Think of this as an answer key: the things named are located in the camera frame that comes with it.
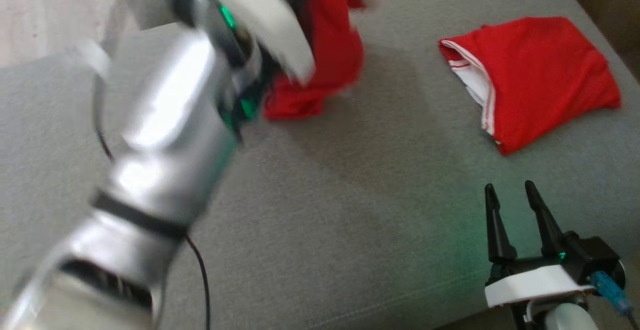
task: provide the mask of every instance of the black band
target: black band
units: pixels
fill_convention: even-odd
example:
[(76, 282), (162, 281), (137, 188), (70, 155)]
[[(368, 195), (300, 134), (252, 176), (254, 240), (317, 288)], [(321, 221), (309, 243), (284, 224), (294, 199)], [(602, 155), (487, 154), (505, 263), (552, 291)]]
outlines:
[(116, 200), (103, 191), (100, 191), (100, 193), (96, 195), (91, 202), (91, 205), (103, 212), (125, 219), (144, 230), (149, 230), (149, 232), (153, 232), (170, 239), (175, 239), (176, 241), (181, 241), (189, 232), (189, 228), (187, 226), (176, 225), (169, 221), (150, 216), (149, 214)]

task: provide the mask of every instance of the white trim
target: white trim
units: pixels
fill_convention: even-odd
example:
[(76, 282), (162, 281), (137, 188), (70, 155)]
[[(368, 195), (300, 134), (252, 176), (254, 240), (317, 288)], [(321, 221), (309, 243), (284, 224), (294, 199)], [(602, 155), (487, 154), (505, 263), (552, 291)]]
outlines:
[(462, 59), (462, 60), (459, 60), (459, 61), (449, 61), (448, 64), (450, 66), (466, 66), (466, 65), (469, 65), (470, 63), (469, 63), (468, 60)]
[[(496, 112), (496, 108), (495, 108), (496, 107), (496, 99), (495, 99), (496, 88), (493, 85), (494, 83), (492, 82), (491, 77), (487, 72), (487, 69), (485, 68), (484, 64), (482, 64), (482, 62), (480, 62), (480, 60), (477, 59), (477, 57), (475, 57), (475, 55), (471, 54), (471, 52), (469, 52), (468, 50), (466, 50), (466, 48), (457, 44), (455, 41), (443, 40), (441, 41), (441, 43), (447, 48), (452, 48), (453, 50), (457, 51), (464, 58), (464, 61), (467, 61), (471, 67), (478, 69), (483, 75), (482, 81), (485, 82), (486, 84), (479, 86), (477, 79), (474, 79), (473, 81), (471, 81), (470, 78), (466, 76), (464, 71), (461, 71), (461, 68), (452, 68), (455, 74), (458, 77), (460, 77), (462, 82), (466, 84), (466, 88), (471, 94), (471, 97), (480, 105), (482, 105), (483, 107), (482, 120), (480, 122), (482, 124), (482, 129), (486, 130), (487, 133), (493, 136), (494, 133), (496, 132), (495, 131), (496, 122), (494, 120), (494, 115)], [(462, 61), (449, 61), (448, 63), (452, 66), (457, 66), (455, 64), (463, 65), (462, 63), (459, 63), (459, 62), (462, 62)]]

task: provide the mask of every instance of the black cable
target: black cable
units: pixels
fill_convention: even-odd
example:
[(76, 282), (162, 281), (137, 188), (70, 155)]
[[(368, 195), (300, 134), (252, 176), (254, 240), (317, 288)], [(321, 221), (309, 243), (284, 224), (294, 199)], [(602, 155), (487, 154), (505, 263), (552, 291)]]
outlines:
[(204, 305), (205, 305), (204, 328), (206, 330), (210, 330), (211, 329), (211, 296), (209, 293), (209, 278), (207, 277), (207, 269), (204, 266), (204, 260), (202, 260), (202, 255), (200, 254), (200, 251), (198, 250), (196, 244), (194, 244), (194, 241), (192, 241), (189, 235), (187, 235), (185, 239), (189, 244), (189, 246), (191, 247), (191, 250), (193, 250), (193, 253), (196, 255), (196, 258), (198, 259), (198, 264), (200, 266), (200, 272), (202, 273), (202, 287), (204, 288)]
[[(103, 41), (103, 47), (109, 58), (112, 58), (115, 54), (115, 50), (118, 46), (119, 37), (118, 35), (121, 33), (121, 30), (124, 27), (124, 21), (126, 20), (126, 15), (128, 13), (128, 3), (127, 0), (115, 0), (114, 6), (109, 11), (109, 18), (106, 24), (105, 37)], [(93, 100), (91, 102), (91, 115), (93, 120), (93, 129), (95, 131), (95, 135), (98, 138), (98, 142), (100, 143), (100, 147), (103, 149), (106, 157), (110, 162), (114, 162), (114, 154), (112, 150), (109, 148), (109, 144), (105, 139), (105, 131), (103, 129), (103, 109), (105, 102), (105, 88), (106, 82), (100, 74), (96, 74), (93, 80)], [(207, 269), (204, 265), (204, 260), (202, 259), (202, 255), (198, 250), (198, 247), (194, 244), (194, 241), (187, 235), (185, 237), (187, 244), (189, 244), (191, 250), (195, 254), (198, 259), (198, 264), (200, 268), (200, 273), (202, 275), (202, 286), (204, 287), (204, 303), (206, 306), (205, 309), (205, 330), (211, 329), (211, 296), (209, 291), (209, 280), (207, 277)]]

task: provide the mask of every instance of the white stripe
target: white stripe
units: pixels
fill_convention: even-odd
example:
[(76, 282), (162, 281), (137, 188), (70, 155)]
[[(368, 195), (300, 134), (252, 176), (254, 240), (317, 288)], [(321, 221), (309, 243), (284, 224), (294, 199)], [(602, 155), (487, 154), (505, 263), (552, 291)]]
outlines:
[(480, 124), (482, 124), (482, 130), (487, 130), (487, 128), (489, 128), (487, 126), (487, 108), (486, 107), (482, 107), (482, 115), (480, 116), (482, 119), (480, 119)]
[(496, 132), (496, 90), (494, 88), (494, 85), (491, 84), (491, 89), (489, 91), (489, 93), (491, 94), (491, 101), (489, 102), (489, 110), (487, 111), (487, 121), (489, 121), (488, 127), (487, 127), (487, 133), (491, 134), (491, 136), (494, 135), (494, 133)]
[(469, 61), (466, 59), (462, 59), (459, 61), (449, 61), (448, 64), (450, 66), (464, 66), (464, 65), (469, 65)]
[(489, 79), (489, 74), (487, 73), (485, 66), (482, 64), (482, 62), (480, 62), (480, 60), (478, 60), (475, 55), (471, 54), (468, 50), (466, 50), (465, 48), (462, 48), (462, 46), (460, 46), (459, 44), (457, 44), (454, 41), (450, 41), (450, 40), (443, 40), (442, 44), (445, 46), (448, 46), (449, 48), (455, 49), (457, 50), (457, 52), (460, 53), (460, 55), (462, 55), (462, 57), (464, 57), (464, 59), (468, 60), (469, 62), (471, 62), (471, 64), (477, 66), (478, 68), (482, 69), (482, 71), (484, 71), (484, 74), (486, 75), (487, 79)]

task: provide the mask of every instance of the blue connector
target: blue connector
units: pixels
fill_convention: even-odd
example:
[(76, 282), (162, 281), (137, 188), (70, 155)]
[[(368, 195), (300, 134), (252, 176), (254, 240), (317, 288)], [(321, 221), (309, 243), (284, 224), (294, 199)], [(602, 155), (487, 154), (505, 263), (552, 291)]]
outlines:
[(628, 317), (634, 310), (625, 292), (604, 271), (596, 271), (591, 276), (591, 285), (604, 297), (621, 316)]

